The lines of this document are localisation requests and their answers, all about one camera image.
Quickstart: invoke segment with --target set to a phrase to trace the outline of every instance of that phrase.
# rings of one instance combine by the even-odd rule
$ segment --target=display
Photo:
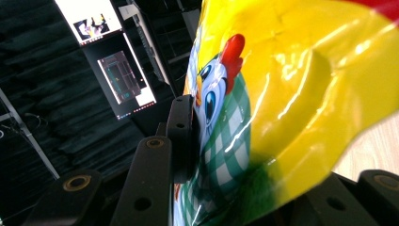
[[[125,33],[82,50],[119,120],[156,103]]]
[[[122,32],[122,25],[109,0],[56,0],[80,46]]]
[[[110,0],[56,0],[118,120],[156,103]]]

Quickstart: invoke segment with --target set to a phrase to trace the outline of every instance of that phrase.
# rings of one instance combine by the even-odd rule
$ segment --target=computer screen
[[[56,0],[118,120],[155,105],[110,0]]]
[[[56,3],[80,46],[122,32],[109,0],[56,0]]]
[[[125,33],[88,45],[83,52],[119,120],[156,103]]]

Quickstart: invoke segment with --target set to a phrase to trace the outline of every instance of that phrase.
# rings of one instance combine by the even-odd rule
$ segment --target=screw hole
[[[140,199],[135,201],[135,209],[138,210],[138,211],[147,210],[151,206],[152,206],[152,203],[147,198],[140,198]]]
[[[345,205],[343,204],[343,202],[341,202],[339,199],[337,199],[335,197],[328,197],[327,203],[329,204],[329,206],[331,206],[332,208],[334,208],[336,210],[343,211],[346,208]]]

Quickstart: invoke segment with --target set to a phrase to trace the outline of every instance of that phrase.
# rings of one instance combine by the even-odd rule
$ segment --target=shiny packaging
[[[175,225],[242,225],[321,183],[399,109],[399,1],[204,0],[184,93],[199,163]]]

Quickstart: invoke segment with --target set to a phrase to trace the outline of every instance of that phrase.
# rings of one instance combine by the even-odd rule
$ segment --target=yellow packaging
[[[200,156],[175,225],[248,223],[321,183],[399,109],[398,18],[397,0],[203,1],[184,90]]]

